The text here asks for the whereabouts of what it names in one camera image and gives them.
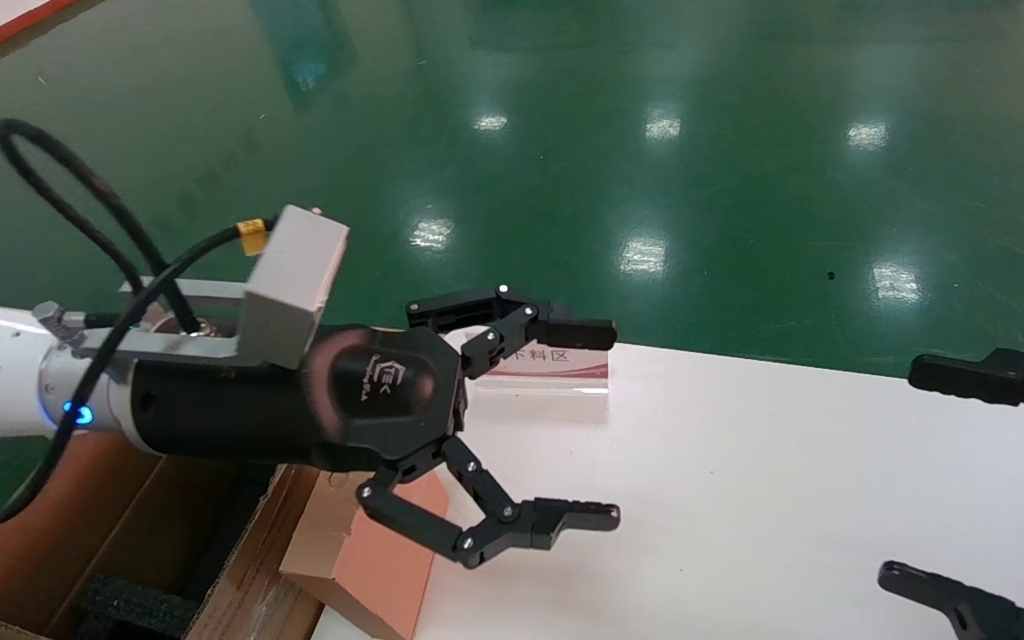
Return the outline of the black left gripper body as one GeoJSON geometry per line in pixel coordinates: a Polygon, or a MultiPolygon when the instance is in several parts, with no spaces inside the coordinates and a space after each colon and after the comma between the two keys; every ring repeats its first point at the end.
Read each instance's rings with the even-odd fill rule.
{"type": "Polygon", "coordinates": [[[130,386],[132,428],[151,452],[328,471],[421,474],[466,406],[442,336],[357,324],[321,325],[290,369],[139,361],[130,386]]]}

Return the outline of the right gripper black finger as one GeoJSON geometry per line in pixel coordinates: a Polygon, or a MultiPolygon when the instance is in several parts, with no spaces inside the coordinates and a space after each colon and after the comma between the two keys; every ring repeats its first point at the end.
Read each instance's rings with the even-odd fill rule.
{"type": "Polygon", "coordinates": [[[902,562],[885,562],[877,583],[946,616],[958,639],[1024,639],[1024,607],[996,593],[927,572],[902,562]]]}
{"type": "Polygon", "coordinates": [[[911,361],[908,384],[984,404],[1024,406],[1024,352],[997,348],[979,361],[919,354],[911,361]]]}

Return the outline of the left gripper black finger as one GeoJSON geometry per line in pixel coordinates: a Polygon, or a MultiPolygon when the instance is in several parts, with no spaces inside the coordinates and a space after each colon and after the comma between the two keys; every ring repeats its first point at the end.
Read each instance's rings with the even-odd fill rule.
{"type": "Polygon", "coordinates": [[[536,498],[515,501],[497,482],[483,462],[457,436],[447,436],[406,459],[399,469],[382,468],[356,490],[371,520],[435,552],[451,562],[475,570],[509,549],[548,551],[568,530],[618,530],[621,509],[610,503],[536,498]],[[484,517],[462,528],[396,494],[403,479],[418,479],[444,465],[484,517]]]}
{"type": "Polygon", "coordinates": [[[411,328],[435,333],[479,332],[460,345],[464,376],[608,380],[609,352],[618,339],[611,319],[579,317],[565,305],[508,286],[468,289],[406,305],[411,328]]]}

